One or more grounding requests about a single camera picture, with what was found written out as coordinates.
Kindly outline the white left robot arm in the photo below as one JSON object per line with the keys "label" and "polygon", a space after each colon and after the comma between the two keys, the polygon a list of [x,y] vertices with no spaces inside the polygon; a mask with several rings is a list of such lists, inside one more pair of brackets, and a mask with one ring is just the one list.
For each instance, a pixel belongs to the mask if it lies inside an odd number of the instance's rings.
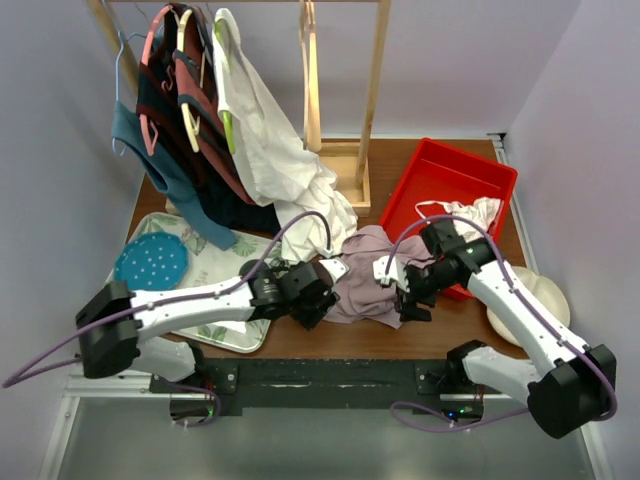
{"label": "white left robot arm", "polygon": [[84,375],[101,379],[133,369],[196,392],[206,383],[207,368],[194,347],[166,334],[286,316],[311,330],[337,303],[335,287],[347,272],[341,260],[330,258],[281,273],[254,261],[244,278],[180,290],[131,290],[124,281],[111,281],[75,319]]}

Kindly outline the lilac tank top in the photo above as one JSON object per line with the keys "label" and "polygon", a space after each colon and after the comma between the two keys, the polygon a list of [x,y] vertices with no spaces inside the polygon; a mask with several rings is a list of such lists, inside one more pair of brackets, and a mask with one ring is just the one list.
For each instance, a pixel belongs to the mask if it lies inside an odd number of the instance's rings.
{"label": "lilac tank top", "polygon": [[348,266],[347,275],[335,287],[339,301],[324,317],[324,321],[338,324],[371,319],[394,329],[402,326],[394,302],[395,290],[380,286],[373,272],[373,264],[388,256],[393,243],[380,225],[368,225],[342,245],[341,260]]}

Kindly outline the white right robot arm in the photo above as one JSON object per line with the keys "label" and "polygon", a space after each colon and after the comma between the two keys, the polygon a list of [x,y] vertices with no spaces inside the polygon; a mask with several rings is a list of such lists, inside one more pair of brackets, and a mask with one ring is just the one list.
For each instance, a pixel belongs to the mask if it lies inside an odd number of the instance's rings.
{"label": "white right robot arm", "polygon": [[427,320],[423,304],[461,285],[496,314],[527,353],[518,360],[473,340],[450,350],[445,379],[459,393],[482,385],[520,402],[550,437],[560,439],[592,421],[606,421],[618,410],[617,361],[605,345],[591,346],[563,326],[524,286],[493,238],[480,226],[468,242],[456,230],[459,216],[433,215],[415,222],[434,256],[418,267],[389,256],[381,281],[395,283],[399,310]]}

